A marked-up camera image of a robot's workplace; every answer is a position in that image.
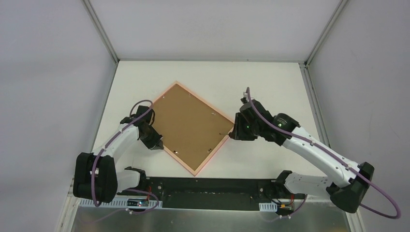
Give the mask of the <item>pink photo frame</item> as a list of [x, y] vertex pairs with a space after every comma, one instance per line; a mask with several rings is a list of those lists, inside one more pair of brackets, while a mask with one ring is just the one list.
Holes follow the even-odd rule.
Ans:
[[228, 139], [234, 121], [178, 81], [153, 103], [164, 150], [196, 176]]

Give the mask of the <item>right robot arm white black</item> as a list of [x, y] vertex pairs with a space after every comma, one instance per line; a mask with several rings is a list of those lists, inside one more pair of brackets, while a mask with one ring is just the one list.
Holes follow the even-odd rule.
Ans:
[[287, 198], [293, 194], [329, 197], [339, 209], [355, 213], [369, 184], [357, 174], [371, 180], [375, 168], [368, 162], [361, 164], [335, 153], [313, 138], [292, 117], [284, 113], [272, 116], [260, 102], [241, 98], [243, 105], [235, 114], [234, 128], [229, 137], [239, 141], [254, 141], [262, 137], [300, 155], [325, 176], [301, 175], [285, 170], [276, 179], [277, 196]]

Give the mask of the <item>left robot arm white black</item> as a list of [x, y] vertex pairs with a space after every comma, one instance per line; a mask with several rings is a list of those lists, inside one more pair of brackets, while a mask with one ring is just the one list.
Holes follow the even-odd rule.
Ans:
[[140, 141], [149, 150], [163, 150], [162, 138], [154, 128], [155, 111], [140, 105], [135, 114], [124, 117], [117, 131], [92, 152], [76, 158], [73, 194], [95, 205], [110, 203], [117, 193], [130, 189], [143, 195], [148, 189], [146, 173], [132, 167], [128, 148]]

